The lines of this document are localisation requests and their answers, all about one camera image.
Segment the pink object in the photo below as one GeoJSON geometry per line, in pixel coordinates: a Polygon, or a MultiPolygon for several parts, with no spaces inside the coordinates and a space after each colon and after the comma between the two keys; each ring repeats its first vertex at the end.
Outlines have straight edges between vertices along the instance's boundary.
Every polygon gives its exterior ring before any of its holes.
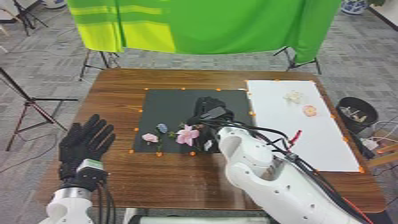
{"type": "Polygon", "coordinates": [[[314,108],[314,106],[311,106],[311,105],[304,106],[302,111],[304,111],[304,114],[305,114],[307,117],[316,116],[316,108],[314,108]]]}
{"type": "Polygon", "coordinates": [[[192,130],[192,126],[184,125],[184,129],[177,131],[177,144],[192,146],[193,139],[199,137],[199,131],[192,130]]]}
{"type": "Polygon", "coordinates": [[[144,139],[147,142],[152,142],[152,143],[158,142],[158,136],[152,135],[151,133],[147,133],[147,134],[142,135],[142,139],[144,139]]]}

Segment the black glove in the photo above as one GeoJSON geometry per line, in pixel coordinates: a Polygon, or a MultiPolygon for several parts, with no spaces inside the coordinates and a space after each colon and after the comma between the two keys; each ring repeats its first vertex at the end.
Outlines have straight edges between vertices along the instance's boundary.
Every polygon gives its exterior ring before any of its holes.
{"type": "Polygon", "coordinates": [[[65,180],[76,175],[76,168],[85,159],[101,160],[115,140],[113,125],[94,114],[83,126],[73,123],[67,135],[58,144],[58,178],[65,180]]]}

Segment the wooden table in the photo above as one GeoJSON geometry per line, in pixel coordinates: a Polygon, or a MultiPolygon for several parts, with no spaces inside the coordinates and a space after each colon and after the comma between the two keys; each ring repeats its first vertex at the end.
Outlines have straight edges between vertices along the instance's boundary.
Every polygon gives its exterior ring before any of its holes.
{"type": "MultiPolygon", "coordinates": [[[[145,88],[225,90],[247,88],[245,80],[261,79],[312,80],[337,117],[318,78],[309,74],[135,69],[110,69],[101,72],[74,121],[85,122],[97,113],[115,126],[117,140],[103,162],[112,173],[108,182],[117,207],[259,210],[248,196],[225,180],[225,161],[220,154],[195,157],[165,154],[158,158],[154,154],[129,154],[128,151],[133,144],[133,130],[138,127],[145,88]]],[[[348,136],[339,117],[337,125],[348,136]]],[[[378,213],[385,208],[383,196],[351,141],[350,147],[366,173],[328,172],[325,177],[362,211],[378,213]]],[[[57,167],[55,161],[37,193],[42,203],[48,203],[58,186],[57,167]]]]}

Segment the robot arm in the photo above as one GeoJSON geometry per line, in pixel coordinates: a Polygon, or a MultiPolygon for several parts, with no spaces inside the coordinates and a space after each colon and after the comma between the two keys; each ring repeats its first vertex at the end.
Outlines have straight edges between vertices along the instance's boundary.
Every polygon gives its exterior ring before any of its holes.
{"type": "Polygon", "coordinates": [[[87,209],[92,207],[90,194],[99,186],[106,186],[101,155],[115,140],[112,131],[113,126],[106,126],[97,115],[92,115],[83,126],[73,124],[58,145],[62,184],[46,206],[48,218],[39,224],[94,223],[87,209]]]}
{"type": "Polygon", "coordinates": [[[247,130],[224,127],[218,136],[227,180],[279,223],[360,223],[334,204],[307,175],[273,155],[272,147],[247,130]]]}
{"type": "Polygon", "coordinates": [[[209,141],[218,148],[227,160],[227,180],[273,219],[282,224],[371,223],[321,174],[289,152],[296,137],[289,140],[280,131],[252,127],[232,118],[224,102],[200,98],[188,119],[204,136],[199,144],[209,141]],[[272,141],[259,131],[277,133],[282,138],[272,141]]]}

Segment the glove finger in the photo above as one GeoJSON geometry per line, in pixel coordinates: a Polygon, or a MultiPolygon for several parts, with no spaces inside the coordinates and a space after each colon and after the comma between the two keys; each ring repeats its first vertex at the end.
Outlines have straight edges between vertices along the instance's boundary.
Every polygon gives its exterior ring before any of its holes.
{"type": "Polygon", "coordinates": [[[85,124],[83,124],[83,128],[81,128],[81,137],[83,137],[83,138],[85,138],[85,135],[87,135],[87,133],[90,132],[94,126],[96,126],[97,121],[99,121],[99,115],[94,114],[94,115],[90,116],[89,121],[87,121],[85,124]]]}
{"type": "Polygon", "coordinates": [[[103,127],[106,125],[106,121],[105,120],[99,120],[99,122],[96,123],[96,126],[90,128],[90,131],[83,137],[83,144],[89,145],[92,139],[94,139],[94,136],[97,135],[103,127]]]}
{"type": "Polygon", "coordinates": [[[97,160],[97,161],[101,160],[103,153],[108,151],[108,147],[110,147],[113,141],[115,141],[115,134],[112,134],[108,136],[108,138],[106,138],[106,140],[105,140],[105,142],[103,142],[96,152],[92,153],[92,159],[94,160],[97,160]]]}
{"type": "Polygon", "coordinates": [[[90,145],[89,145],[89,151],[96,151],[97,146],[99,146],[103,140],[106,139],[106,137],[108,137],[112,131],[113,131],[113,125],[108,125],[108,126],[105,127],[105,129],[101,130],[101,132],[99,132],[99,134],[97,134],[94,140],[92,140],[90,143],[89,143],[89,144],[90,144],[90,145]]]}
{"type": "Polygon", "coordinates": [[[74,142],[74,139],[78,138],[80,135],[80,131],[81,131],[81,125],[80,123],[73,123],[65,137],[58,143],[60,146],[69,146],[74,142]]]}

